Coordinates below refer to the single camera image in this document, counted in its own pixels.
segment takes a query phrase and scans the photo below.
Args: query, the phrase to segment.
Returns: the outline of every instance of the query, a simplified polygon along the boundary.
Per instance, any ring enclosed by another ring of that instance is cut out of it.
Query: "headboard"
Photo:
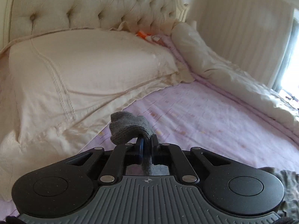
[[[122,21],[147,32],[167,18],[184,21],[187,11],[182,0],[7,0],[3,43],[59,29],[109,29]]]

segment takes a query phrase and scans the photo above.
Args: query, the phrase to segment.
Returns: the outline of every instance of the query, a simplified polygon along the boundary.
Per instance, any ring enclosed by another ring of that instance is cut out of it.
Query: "beige upholstered headboard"
[[[7,0],[6,4],[4,18],[0,13],[3,46],[23,36],[79,27],[109,29],[122,21],[148,31],[169,17],[184,21],[188,11],[182,0]]]

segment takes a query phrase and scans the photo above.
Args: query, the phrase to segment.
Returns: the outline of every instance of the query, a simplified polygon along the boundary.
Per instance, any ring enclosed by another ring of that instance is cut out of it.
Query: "mattress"
[[[299,172],[299,146],[240,103],[216,92],[198,78],[153,92],[125,110],[145,116],[160,142],[183,150],[200,146],[252,167]],[[111,150],[107,126],[82,151],[102,146]],[[0,202],[0,220],[17,215],[13,202]]]

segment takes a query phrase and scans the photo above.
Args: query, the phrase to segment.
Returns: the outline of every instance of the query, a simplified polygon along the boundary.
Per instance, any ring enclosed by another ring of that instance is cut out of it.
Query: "curtain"
[[[285,71],[287,70],[287,68],[290,65],[290,61],[291,61],[291,58],[292,58],[292,55],[294,53],[294,49],[295,49],[295,46],[297,43],[298,34],[299,34],[299,22],[298,22],[298,20],[294,19],[293,27],[292,27],[292,31],[291,31],[291,35],[290,35],[290,40],[289,40],[288,46],[286,48],[286,52],[285,52],[284,58],[282,60],[281,66],[279,68],[278,74],[276,76],[274,85],[272,87],[272,89],[278,93],[282,89],[281,80],[282,80],[282,77],[283,77]]]
[[[209,0],[198,30],[218,55],[272,88],[293,14],[282,0]]]

